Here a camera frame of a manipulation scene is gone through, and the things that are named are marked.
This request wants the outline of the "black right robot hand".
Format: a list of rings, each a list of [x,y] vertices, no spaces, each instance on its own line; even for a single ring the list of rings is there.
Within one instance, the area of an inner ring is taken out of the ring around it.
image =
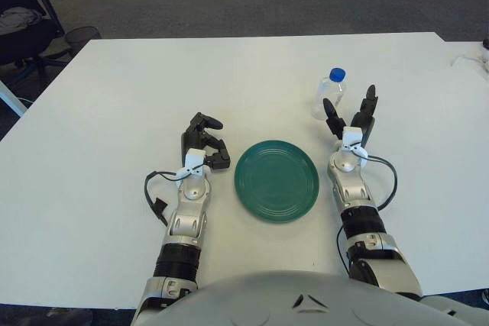
[[[359,127],[363,134],[361,146],[365,147],[368,138],[370,137],[371,131],[374,127],[374,111],[377,106],[378,96],[376,93],[375,85],[370,85],[366,92],[366,96],[361,102],[360,110],[355,114],[351,120],[350,127]],[[339,140],[342,139],[343,128],[346,127],[345,121],[338,116],[334,105],[327,98],[322,100],[323,108],[326,113],[327,119],[326,124],[329,130],[335,135]]]

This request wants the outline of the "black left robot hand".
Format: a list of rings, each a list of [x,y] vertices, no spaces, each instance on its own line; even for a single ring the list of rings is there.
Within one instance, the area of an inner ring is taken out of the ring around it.
[[[221,130],[223,124],[215,118],[197,112],[181,136],[182,163],[185,163],[186,154],[190,148],[204,150],[210,147],[215,152],[205,156],[204,164],[210,169],[229,168],[231,159],[224,140],[212,136],[206,131],[206,128]]]

